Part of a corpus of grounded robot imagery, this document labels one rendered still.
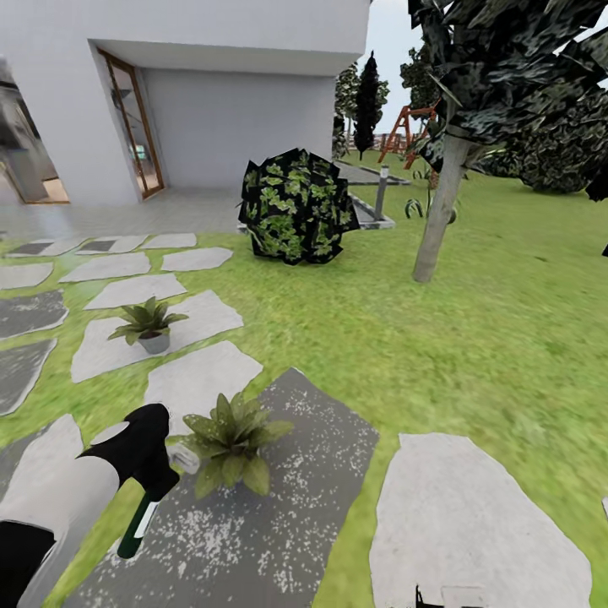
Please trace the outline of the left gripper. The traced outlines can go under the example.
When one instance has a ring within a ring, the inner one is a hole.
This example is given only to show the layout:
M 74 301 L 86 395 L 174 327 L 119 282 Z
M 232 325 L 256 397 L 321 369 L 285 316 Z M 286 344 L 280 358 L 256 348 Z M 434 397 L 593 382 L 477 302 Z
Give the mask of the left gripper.
M 169 453 L 163 453 L 154 464 L 140 465 L 132 477 L 157 500 L 165 497 L 180 480 L 180 475 L 169 466 Z

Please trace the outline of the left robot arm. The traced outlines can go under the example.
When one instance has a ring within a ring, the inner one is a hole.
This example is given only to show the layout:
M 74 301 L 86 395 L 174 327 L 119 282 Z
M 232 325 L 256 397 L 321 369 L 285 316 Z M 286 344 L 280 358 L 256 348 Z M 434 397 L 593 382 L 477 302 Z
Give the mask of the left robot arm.
M 182 442 L 166 446 L 168 417 L 138 406 L 109 426 L 80 458 L 0 512 L 0 608 L 40 608 L 102 511 L 131 476 L 161 500 L 200 461 Z

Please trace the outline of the insectifuge atomizer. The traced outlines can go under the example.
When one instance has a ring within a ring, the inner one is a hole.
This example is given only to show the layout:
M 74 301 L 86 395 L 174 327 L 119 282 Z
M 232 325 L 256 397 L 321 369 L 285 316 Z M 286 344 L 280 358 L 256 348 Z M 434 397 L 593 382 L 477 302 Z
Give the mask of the insectifuge atomizer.
M 138 510 L 134 514 L 117 549 L 119 557 L 130 559 L 136 555 L 159 505 L 160 501 L 151 492 L 146 490 L 143 500 L 139 503 Z

